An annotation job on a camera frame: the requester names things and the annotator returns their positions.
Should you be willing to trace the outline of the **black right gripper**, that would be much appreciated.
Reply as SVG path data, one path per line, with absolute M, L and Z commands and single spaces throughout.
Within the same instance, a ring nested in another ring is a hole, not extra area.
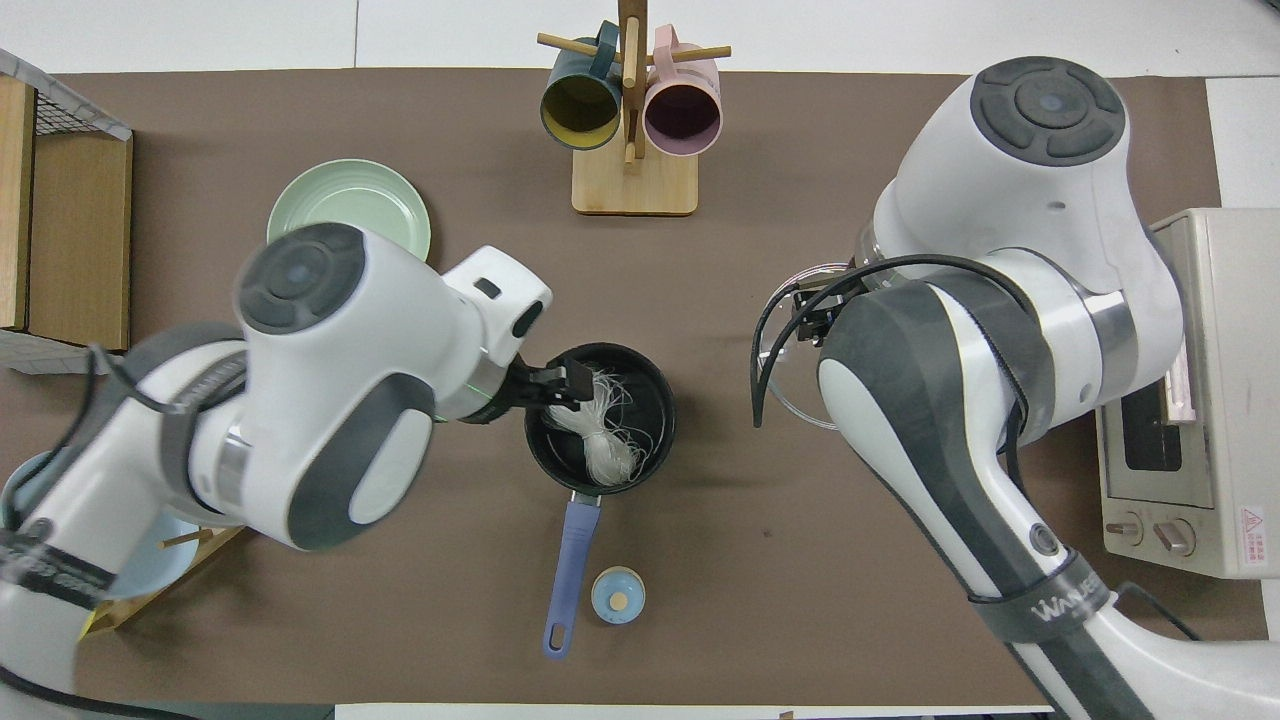
M 870 291 L 865 281 L 859 281 L 846 290 L 832 293 L 814 309 L 805 309 L 814 295 L 819 293 L 832 282 L 836 282 L 846 270 L 846 268 L 810 268 L 800 279 L 800 283 L 795 284 L 790 297 L 792 319 L 800 322 L 800 341 L 810 342 L 814 347 L 822 347 L 844 306 L 852 297 Z

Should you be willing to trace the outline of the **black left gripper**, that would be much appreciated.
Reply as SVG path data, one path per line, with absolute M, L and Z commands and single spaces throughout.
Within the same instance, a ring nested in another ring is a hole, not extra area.
M 515 357 L 498 389 L 498 406 L 503 410 L 579 406 L 591 400 L 594 378 L 595 370 L 579 360 L 531 366 Z

